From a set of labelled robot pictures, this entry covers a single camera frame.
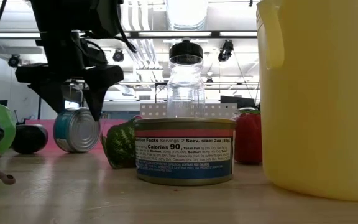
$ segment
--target green object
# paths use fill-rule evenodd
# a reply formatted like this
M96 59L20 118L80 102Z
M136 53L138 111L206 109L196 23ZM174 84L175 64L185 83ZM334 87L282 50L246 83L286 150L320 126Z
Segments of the green object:
M259 110L242 110L240 111L241 114L260 114Z
M16 134L16 124L12 113L4 105L0 105L0 126L4 130L4 138L0 142L0 155L2 155L10 148Z
M135 164L135 126L132 120L113 126L101 136L103 150L113 169L133 168Z

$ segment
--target silver can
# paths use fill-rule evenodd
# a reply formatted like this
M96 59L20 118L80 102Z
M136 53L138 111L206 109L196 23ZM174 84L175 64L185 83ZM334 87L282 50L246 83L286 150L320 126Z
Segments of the silver can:
M57 116L53 137L66 152L88 152L99 141L100 122L93 119L88 108L69 108Z

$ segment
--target jug handle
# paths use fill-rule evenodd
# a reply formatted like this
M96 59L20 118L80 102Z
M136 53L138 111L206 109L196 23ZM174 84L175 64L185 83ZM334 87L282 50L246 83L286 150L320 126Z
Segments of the jug handle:
M263 0L257 4L259 15L266 30L267 68L280 68L284 64L284 41L277 9L272 0Z

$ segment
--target black jar lid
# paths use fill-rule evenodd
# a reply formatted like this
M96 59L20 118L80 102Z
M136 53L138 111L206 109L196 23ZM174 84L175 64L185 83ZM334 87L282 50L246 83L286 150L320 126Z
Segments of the black jar lid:
M179 65L194 65L203 61L203 48L190 39L183 39L182 43L175 44L169 50L171 63Z

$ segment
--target yellow plastic jug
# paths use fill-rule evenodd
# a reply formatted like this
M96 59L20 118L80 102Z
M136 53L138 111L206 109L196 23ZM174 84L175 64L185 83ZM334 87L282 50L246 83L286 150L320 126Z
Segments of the yellow plastic jug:
M265 174L289 190L358 201L358 1L257 7Z

